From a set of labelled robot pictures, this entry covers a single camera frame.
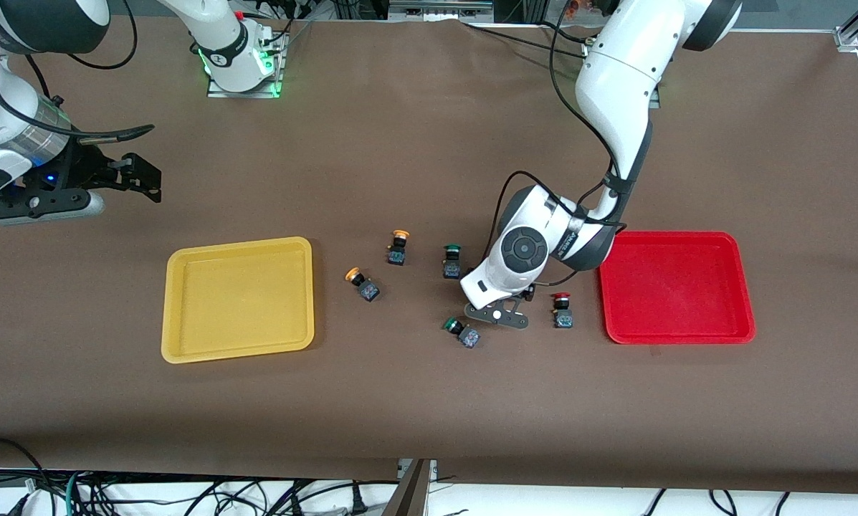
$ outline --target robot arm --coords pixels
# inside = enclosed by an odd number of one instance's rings
[[[241,92],[274,73],[270,27],[238,20],[228,0],[162,0],[199,44],[206,69],[218,86]],[[0,0],[0,50],[87,53],[107,33],[106,0]],[[135,154],[104,157],[95,143],[134,138],[153,126],[113,133],[82,133],[57,102],[39,95],[14,75],[0,56],[0,223],[16,224],[96,215],[103,201],[94,188],[135,190],[161,200],[161,172]]]
[[[596,4],[611,17],[579,72],[576,100],[610,153],[604,192],[590,213],[564,197],[556,202],[540,186],[515,193],[488,258],[461,280],[476,308],[526,290],[543,271],[547,256],[576,271],[602,264],[651,143],[649,99],[672,53],[681,45],[693,50],[713,46],[734,25],[741,0]]]
[[[189,29],[209,75],[229,92],[255,88],[274,73],[272,29],[235,16],[228,0],[158,0]]]

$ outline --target black circular cap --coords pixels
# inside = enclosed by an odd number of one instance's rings
[[[546,239],[534,228],[514,228],[502,239],[506,267],[516,273],[533,271],[546,260]]]

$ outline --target black cable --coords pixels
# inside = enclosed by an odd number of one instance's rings
[[[725,497],[727,497],[728,503],[731,505],[731,510],[725,509],[720,503],[718,503],[714,489],[710,489],[710,500],[712,500],[712,505],[716,506],[716,509],[721,510],[721,512],[728,514],[728,516],[738,516],[738,508],[734,505],[734,499],[731,497],[731,493],[729,493],[727,489],[723,489],[721,492],[725,493]]]
[[[10,439],[5,439],[4,437],[0,437],[0,444],[9,445],[12,448],[18,450],[20,453],[24,454],[24,456],[30,461],[30,464],[33,464],[33,467],[36,468],[37,473],[39,474],[39,477],[41,477],[43,480],[44,486],[48,487],[48,489],[49,489],[49,487],[52,487],[52,489],[57,489],[57,490],[61,491],[62,488],[59,487],[58,484],[55,484],[54,482],[52,482],[52,480],[50,480],[49,477],[46,476],[46,471],[43,469],[43,466],[41,466],[39,461],[36,460],[36,458],[33,457],[32,454],[30,454],[30,451],[28,451],[27,448],[25,448],[24,446],[21,446],[18,443],[15,443],[15,441],[12,441]]]
[[[658,502],[661,502],[661,497],[667,493],[667,489],[658,489],[658,494],[655,495],[654,499],[652,499],[652,505],[649,506],[649,509],[646,512],[642,513],[642,516],[652,516],[655,513],[656,507],[658,507]]]
[[[135,505],[138,505],[138,504],[147,504],[147,505],[176,505],[176,504],[178,504],[178,503],[192,502],[192,500],[195,500],[195,499],[196,499],[196,497],[187,497],[187,499],[182,499],[182,500],[170,500],[170,502],[168,502],[168,500],[117,500],[117,499],[111,499],[111,498],[109,497],[109,498],[108,498],[108,499],[106,499],[105,501],[106,501],[107,503],[110,503],[110,505],[130,505],[130,504],[135,504]]]
[[[779,497],[779,503],[776,504],[776,516],[782,516],[782,506],[786,505],[786,500],[788,500],[788,496],[791,494],[791,491],[786,491],[782,494],[782,497]]]
[[[262,484],[259,483],[259,480],[256,481],[257,489],[259,489],[259,493],[262,494],[262,506],[264,507],[264,512],[266,507],[269,507],[269,497],[266,496],[266,490],[262,489]]]
[[[43,97],[49,98],[49,86],[46,85],[46,79],[43,77],[43,72],[39,71],[39,66],[37,66],[37,62],[34,61],[33,56],[27,54],[24,56],[27,60],[28,65],[30,65],[30,69],[33,70],[34,74],[37,76],[37,82],[39,82],[39,91],[42,92]]]
[[[204,497],[208,497],[210,494],[215,492],[215,489],[218,489],[220,484],[223,483],[224,482],[220,480],[212,482],[212,485],[207,487],[206,490],[203,491],[199,496],[197,496],[196,499],[193,500],[193,503],[191,503],[190,506],[186,508],[186,512],[183,513],[183,516],[190,516],[190,513],[193,512],[193,509],[196,509],[196,506],[199,505],[200,502],[202,502],[202,499]]]
[[[543,21],[541,21],[540,25],[543,25],[544,27],[550,27],[550,29],[555,30],[556,32],[559,33],[560,36],[570,40],[570,42],[581,43],[581,44],[585,44],[585,42],[587,42],[587,38],[577,38],[576,36],[573,36],[573,35],[569,34],[568,32],[565,32],[562,29],[557,29],[556,25],[553,25],[553,22],[543,20]]]
[[[501,32],[495,32],[495,30],[489,30],[489,29],[486,29],[485,27],[478,27],[478,26],[470,25],[470,24],[466,24],[466,25],[468,27],[470,27],[470,29],[479,30],[479,32],[485,32],[487,34],[492,34],[493,36],[498,36],[500,38],[511,39],[512,42],[524,43],[525,45],[530,45],[531,47],[537,47],[538,49],[544,49],[544,50],[550,49],[550,47],[543,45],[541,43],[529,42],[529,40],[516,38],[514,36],[511,36],[510,34],[503,34]],[[583,56],[582,54],[576,54],[575,52],[567,52],[567,50],[560,50],[560,49],[554,49],[553,51],[556,53],[563,54],[563,55],[577,57],[579,59],[585,59],[585,56]]]
[[[44,490],[49,495],[49,510],[51,510],[52,516],[56,516],[56,499],[55,497],[64,496],[64,492],[62,492],[62,487],[59,486],[56,480],[52,479],[51,473],[47,473],[44,470],[38,471],[5,471],[0,470],[0,477],[5,477],[6,474],[12,474],[10,478],[0,478],[0,483],[7,482],[9,480],[18,480],[19,478],[30,478],[34,480],[38,489]]]
[[[564,107],[566,107],[566,109],[568,109],[573,115],[575,115],[576,118],[578,118],[583,124],[585,124],[585,126],[591,132],[593,132],[596,137],[598,137],[598,140],[603,145],[604,149],[606,150],[606,153],[608,153],[610,156],[609,170],[612,170],[614,164],[616,163],[616,156],[614,156],[613,149],[610,149],[610,146],[608,145],[608,143],[606,143],[606,140],[604,140],[604,137],[600,133],[600,131],[598,131],[594,126],[592,126],[592,124],[587,121],[585,117],[583,117],[582,114],[579,113],[578,110],[576,110],[571,104],[569,104],[569,101],[566,100],[566,96],[563,95],[562,89],[560,89],[559,87],[559,82],[556,82],[556,68],[554,68],[553,66],[553,58],[555,57],[554,55],[557,52],[556,40],[559,39],[559,29],[561,26],[563,26],[563,20],[566,19],[566,9],[569,8],[569,4],[571,2],[572,0],[566,0],[566,5],[563,7],[563,12],[559,14],[559,20],[556,21],[556,30],[554,30],[553,32],[553,38],[550,40],[550,82],[553,83],[553,90],[556,91],[556,97],[559,97],[559,100],[563,103]]]
[[[282,493],[282,496],[280,496],[278,500],[275,500],[275,503],[272,504],[271,507],[269,507],[269,510],[264,514],[264,516],[273,516],[281,508],[281,506],[285,505],[285,503],[291,499],[291,496],[297,495],[300,490],[304,489],[307,486],[310,486],[313,483],[313,480],[295,481],[295,483],[293,483],[291,487],[288,487],[288,489],[286,489],[285,492]]]
[[[133,48],[130,49],[130,54],[126,56],[123,61],[116,64],[95,64],[93,62],[87,62],[75,54],[66,55],[74,59],[76,62],[80,62],[82,65],[96,70],[116,70],[117,68],[126,66],[130,61],[133,61],[133,56],[136,55],[136,49],[139,48],[139,30],[136,29],[136,17],[133,16],[133,9],[130,7],[130,2],[128,2],[128,0],[122,0],[122,2],[123,6],[126,6],[126,13],[130,16],[130,25],[133,26]]]
[[[23,121],[27,122],[28,124],[30,124],[34,127],[41,128],[42,130],[52,131],[52,132],[57,133],[57,134],[63,134],[65,136],[74,137],[74,138],[94,138],[95,140],[97,140],[97,141],[94,141],[94,143],[104,143],[105,141],[107,141],[107,143],[109,143],[110,141],[133,140],[134,138],[139,138],[140,136],[143,136],[143,134],[154,129],[154,126],[151,124],[139,126],[139,127],[134,127],[134,128],[128,128],[127,130],[114,130],[114,131],[107,131],[107,132],[85,132],[85,131],[80,131],[80,130],[68,130],[67,128],[58,128],[58,127],[53,126],[51,124],[47,124],[47,123],[43,123],[42,121],[35,120],[34,118],[28,117],[28,115],[25,115],[22,112],[19,112],[18,110],[13,108],[8,102],[5,101],[5,97],[2,97],[1,92],[0,92],[0,107],[2,107],[2,109],[5,109],[5,111],[12,114],[13,117],[18,118],[18,120],[23,120]]]
[[[602,187],[603,185],[604,185],[604,182],[603,182],[603,181],[601,181],[600,183],[597,183],[595,186],[592,186],[590,190],[588,190],[587,192],[583,193],[583,194],[582,194],[582,196],[578,197],[578,202],[577,202],[576,204],[582,204],[582,202],[584,202],[584,201],[585,201],[585,199],[588,199],[588,198],[589,198],[589,196],[591,196],[591,194],[593,194],[593,193],[595,193],[596,191],[600,190],[600,187]]]
[[[20,497],[20,500],[15,503],[15,506],[13,506],[11,510],[9,510],[9,514],[7,514],[7,516],[22,516],[22,514],[24,513],[24,506],[26,505],[29,497],[30,493]]]
[[[546,190],[546,193],[553,199],[562,209],[566,210],[570,216],[577,216],[575,210],[569,209],[569,206],[566,206],[566,203],[563,203],[563,199],[560,199],[560,196],[557,196],[553,190],[550,190],[549,186],[546,186],[546,183],[543,183],[540,179],[537,179],[537,176],[534,174],[525,172],[524,170],[517,170],[508,176],[508,179],[505,180],[504,185],[502,185],[502,190],[498,194],[498,200],[495,202],[495,214],[492,219],[492,226],[489,228],[489,238],[487,239],[487,245],[485,245],[485,251],[483,252],[483,260],[489,256],[489,249],[492,248],[493,236],[495,235],[495,227],[498,225],[498,212],[502,208],[502,199],[505,198],[505,192],[508,190],[508,184],[511,183],[511,180],[514,179],[515,176],[524,176],[528,177],[534,183],[537,183],[538,186]],[[618,226],[619,228],[625,228],[626,224],[623,222],[608,222],[606,220],[601,219],[590,219],[588,216],[585,216],[585,222],[590,222],[593,224],[601,224],[603,226]]]
[[[567,275],[567,277],[564,277],[559,281],[553,281],[550,283],[540,283],[539,281],[534,281],[533,284],[536,285],[536,287],[559,287],[559,285],[562,285],[563,283],[566,283],[570,279],[576,277],[576,274],[578,274],[578,271],[572,271],[571,273],[569,273],[569,275]]]
[[[259,516],[259,512],[265,512],[265,507],[260,507],[259,505],[249,502],[249,500],[242,499],[242,497],[238,497],[236,495],[232,495],[229,493],[215,493],[216,500],[218,497],[222,497],[222,500],[219,500],[216,503],[215,514],[218,516],[219,514],[225,512],[228,507],[232,507],[234,503],[242,503],[248,507],[252,507],[254,509],[254,516]]]
[[[353,510],[351,516],[358,516],[368,512],[368,506],[362,500],[362,489],[359,489],[359,483],[353,481]]]
[[[274,36],[272,36],[272,38],[264,40],[263,44],[264,44],[264,45],[268,45],[268,44],[270,44],[270,43],[272,43],[272,42],[275,42],[275,40],[277,40],[277,39],[279,39],[279,38],[282,38],[282,36],[285,36],[285,33],[287,33],[287,32],[288,32],[288,29],[291,29],[291,27],[292,27],[292,22],[293,22],[294,20],[295,20],[295,19],[289,19],[289,20],[288,20],[288,23],[286,23],[286,24],[285,24],[285,27],[283,27],[283,28],[282,28],[282,30],[280,30],[280,32],[275,33],[275,35],[274,35]]]
[[[310,493],[308,495],[300,497],[298,499],[297,506],[301,507],[301,502],[305,502],[306,500],[310,500],[310,499],[312,499],[312,497],[320,496],[320,495],[323,495],[324,493],[329,493],[330,491],[335,491],[337,489],[346,489],[346,487],[352,487],[354,484],[359,484],[359,486],[370,486],[370,484],[398,484],[398,482],[391,482],[388,480],[366,480],[363,482],[347,482],[345,484],[337,484],[336,486],[324,487],[324,489],[321,489],[320,491],[314,491],[313,493]],[[288,511],[288,509],[282,510],[281,512],[278,512],[278,514],[280,516],[285,515],[285,513],[287,511]]]

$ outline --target wire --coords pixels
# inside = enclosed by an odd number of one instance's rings
[[[282,30],[280,30],[280,32],[275,33],[275,35],[274,35],[274,36],[272,36],[272,38],[270,38],[270,39],[266,39],[266,40],[263,42],[263,44],[264,44],[264,45],[269,45],[270,43],[275,42],[275,40],[277,40],[277,39],[279,39],[279,38],[282,38],[282,36],[285,36],[285,34],[286,34],[286,33],[288,33],[288,29],[291,29],[291,27],[292,27],[292,22],[293,22],[294,20],[295,20],[295,19],[289,19],[289,20],[288,20],[288,23],[286,23],[286,24],[285,24],[285,27],[283,27],[283,28],[282,28]],[[191,45],[191,46],[190,46],[190,52],[192,52],[192,51],[193,51],[192,49],[193,49],[193,46]]]
[[[30,69],[33,70],[34,74],[37,76],[37,82],[39,82],[39,91],[42,92],[43,97],[49,98],[49,86],[46,85],[46,79],[43,77],[43,72],[39,71],[39,66],[37,66],[37,62],[34,61],[33,56],[30,54],[26,54],[24,58],[27,60],[28,65],[30,65]]]
[[[547,45],[543,45],[541,43],[536,43],[536,42],[529,42],[529,40],[516,38],[514,36],[511,36],[510,34],[503,34],[502,32],[495,32],[495,30],[489,30],[489,29],[487,29],[487,27],[478,27],[478,26],[470,25],[470,24],[467,24],[467,26],[470,27],[470,29],[479,30],[479,32],[485,32],[487,34],[492,34],[493,36],[498,36],[500,38],[511,39],[512,42],[524,43],[525,45],[530,45],[531,47],[537,47],[538,49],[544,49],[544,50],[550,49],[550,47],[548,47]],[[553,51],[556,53],[559,53],[559,54],[577,57],[579,59],[585,59],[585,56],[583,56],[582,54],[576,54],[575,52],[567,52],[567,50],[560,50],[560,49],[554,49]]]
[[[13,108],[8,102],[5,101],[5,97],[2,97],[0,92],[0,107],[5,109],[5,111],[9,112],[13,115],[13,117],[18,118],[18,120],[23,120],[28,124],[41,128],[42,130],[52,131],[56,134],[63,134],[65,136],[70,136],[74,138],[94,138],[93,143],[109,143],[110,141],[127,141],[133,140],[134,138],[139,138],[143,136],[143,134],[147,133],[150,130],[154,129],[154,126],[144,125],[134,128],[128,128],[127,130],[114,130],[108,132],[85,132],[80,130],[68,130],[67,128],[58,128],[56,126],[43,123],[42,121],[35,120],[34,118],[28,117],[28,115],[19,112],[15,108]]]
[[[543,21],[541,21],[540,25],[543,25],[544,27],[550,27],[550,29],[553,29],[556,32],[558,32],[560,36],[570,40],[570,42],[573,42],[573,43],[585,44],[588,40],[587,38],[577,38],[576,36],[573,36],[573,35],[569,34],[568,32],[565,32],[562,29],[557,29],[556,25],[553,25],[553,22],[550,22],[550,21],[543,20]]]
[[[557,52],[556,40],[559,39],[560,27],[563,26],[563,20],[566,19],[566,10],[569,9],[569,4],[571,2],[572,0],[566,0],[566,6],[563,7],[563,12],[559,14],[559,20],[556,21],[556,29],[554,29],[553,32],[553,39],[550,41],[550,82],[553,83],[553,90],[556,91],[556,97],[559,97],[559,100],[563,103],[564,107],[566,107],[566,109],[568,109],[573,115],[575,115],[576,118],[578,118],[583,124],[585,124],[585,126],[589,130],[591,130],[591,132],[595,133],[596,137],[598,137],[598,140],[610,156],[609,170],[612,170],[614,164],[616,163],[616,156],[614,155],[613,150],[610,149],[610,146],[608,145],[608,143],[606,143],[606,140],[604,140],[604,137],[600,133],[600,131],[598,131],[594,126],[592,126],[592,124],[587,121],[585,117],[583,117],[582,114],[579,113],[578,110],[576,110],[571,104],[569,104],[569,101],[566,100],[566,96],[563,95],[562,89],[560,89],[559,87],[559,82],[556,82],[556,68],[553,67],[553,57]]]
[[[498,194],[498,200],[495,202],[495,214],[492,218],[492,226],[489,228],[489,238],[487,239],[487,245],[485,245],[485,251],[483,252],[484,260],[489,256],[489,249],[492,248],[493,236],[495,235],[495,227],[498,225],[498,212],[500,212],[500,209],[502,208],[502,199],[505,198],[505,192],[508,190],[508,184],[511,183],[511,180],[514,179],[515,176],[528,177],[531,181],[537,183],[538,186],[543,188],[543,190],[546,190],[546,193],[550,196],[550,198],[553,199],[562,209],[566,210],[566,213],[568,213],[569,216],[578,216],[577,209],[569,209],[569,206],[566,206],[566,203],[563,203],[563,199],[561,199],[560,196],[557,196],[556,193],[553,192],[553,190],[550,190],[550,187],[546,186],[546,183],[543,183],[543,181],[537,179],[537,176],[534,176],[534,174],[530,172],[525,172],[524,170],[517,170],[511,173],[510,176],[508,176],[508,179],[505,180],[505,183],[502,185],[502,190]],[[622,229],[626,228],[626,224],[624,224],[623,222],[609,222],[602,219],[590,219],[587,215],[583,216],[583,219],[585,219],[585,222],[592,224],[601,224],[603,226],[617,226],[618,228]]]
[[[714,489],[710,489],[710,500],[712,500],[712,505],[716,506],[716,509],[721,510],[721,512],[728,514],[728,516],[738,516],[738,508],[734,505],[734,499],[731,497],[731,493],[729,493],[727,489],[723,489],[721,492],[725,493],[725,497],[727,497],[728,503],[731,505],[731,510],[725,509],[720,503],[718,503]]]
[[[539,281],[534,281],[533,284],[537,285],[537,287],[559,287],[559,285],[562,285],[563,283],[566,283],[570,279],[576,277],[576,274],[578,274],[578,271],[572,271],[571,273],[569,273],[569,275],[567,275],[567,277],[564,277],[559,281],[553,281],[552,283],[540,283]]]
[[[310,500],[310,499],[312,499],[312,497],[321,496],[324,493],[329,493],[330,491],[335,491],[337,489],[346,489],[346,487],[352,487],[354,484],[359,484],[359,486],[370,486],[370,484],[398,484],[398,483],[397,482],[391,482],[388,480],[366,480],[363,482],[347,482],[345,484],[337,484],[336,486],[324,487],[324,489],[321,489],[320,491],[314,491],[313,493],[310,493],[308,495],[300,497],[298,499],[297,506],[301,507],[301,502],[304,502],[305,500]],[[274,507],[274,509],[277,509],[277,510],[281,509],[281,506],[273,506],[273,507]],[[288,507],[288,509],[285,509],[285,510],[282,510],[281,512],[278,512],[279,516],[284,516],[285,514],[287,514],[287,511],[289,509],[291,509],[291,507]]]
[[[658,489],[658,494],[655,495],[654,499],[652,499],[652,505],[649,506],[649,509],[646,512],[642,513],[642,516],[652,516],[655,513],[656,507],[658,507],[658,502],[661,502],[661,497],[667,493],[667,489]]]
[[[75,54],[66,55],[74,59],[76,62],[80,62],[82,65],[96,70],[116,70],[117,68],[126,66],[130,61],[133,61],[133,56],[136,55],[136,49],[139,48],[139,30],[136,29],[136,19],[133,16],[133,9],[130,7],[130,2],[128,2],[128,0],[122,0],[122,2],[123,6],[126,6],[126,14],[130,16],[130,25],[133,26],[133,48],[130,49],[130,54],[126,56],[123,61],[116,64],[95,64],[93,62],[87,62]]]
[[[275,503],[272,504],[272,507],[269,507],[269,510],[264,514],[264,516],[273,516],[283,505],[285,505],[286,502],[288,502],[288,500],[291,499],[292,496],[297,495],[298,492],[313,483],[313,480],[301,480],[292,484],[291,487],[288,487],[288,489],[282,493],[282,496],[279,497],[278,500],[275,500]]]
[[[782,497],[779,497],[779,503],[776,504],[776,516],[782,516],[782,506],[786,505],[786,500],[788,500],[788,496],[791,494],[791,491],[786,491],[782,494]]]
[[[69,483],[65,485],[65,516],[75,516],[72,512],[72,491],[75,490],[75,478],[78,478],[78,473],[72,474],[69,477]]]
[[[196,497],[187,497],[187,499],[182,500],[117,500],[117,499],[105,499],[104,502],[110,503],[111,505],[139,505],[139,504],[151,504],[151,505],[176,505],[178,503],[187,503],[195,500]]]
[[[202,494],[197,496],[196,499],[193,500],[193,503],[191,503],[190,506],[186,508],[186,512],[183,513],[183,516],[190,516],[190,512],[193,512],[193,509],[196,509],[196,506],[199,505],[200,502],[202,502],[202,499],[212,494],[215,489],[220,486],[220,484],[223,484],[223,482],[219,480],[212,482],[212,485],[207,487],[206,490],[203,491]]]
[[[42,478],[43,484],[45,484],[46,487],[52,487],[52,489],[58,489],[58,484],[54,483],[52,480],[49,479],[48,476],[46,476],[46,471],[43,470],[43,466],[41,466],[39,461],[36,460],[36,458],[33,457],[32,454],[30,454],[30,451],[28,451],[27,448],[25,448],[24,446],[21,446],[18,443],[15,443],[15,441],[12,441],[10,439],[5,439],[4,437],[0,437],[0,444],[9,445],[12,448],[18,450],[20,453],[24,454],[24,456],[30,461],[30,464],[33,464],[33,467],[36,468],[37,476],[39,478]]]

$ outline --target table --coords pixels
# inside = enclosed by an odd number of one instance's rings
[[[125,27],[94,59],[126,52]],[[206,99],[179,20],[139,27],[124,69],[41,65],[79,127],[157,124],[105,153],[161,168],[163,203],[107,192],[99,218],[0,228],[0,435],[46,467],[387,478],[433,457],[464,482],[858,492],[858,59],[831,36],[679,52],[626,210],[738,240],[752,343],[612,344],[580,274],[576,329],[550,327],[541,293],[529,330],[484,326],[465,350],[441,329],[464,306],[442,245],[477,261],[513,170],[572,196],[606,166],[545,52],[454,21],[317,23],[282,98]],[[557,61],[570,88],[577,62]],[[383,262],[397,228],[402,268]],[[164,362],[172,252],[289,235],[315,251],[310,348]],[[353,265],[380,302],[343,281]]]

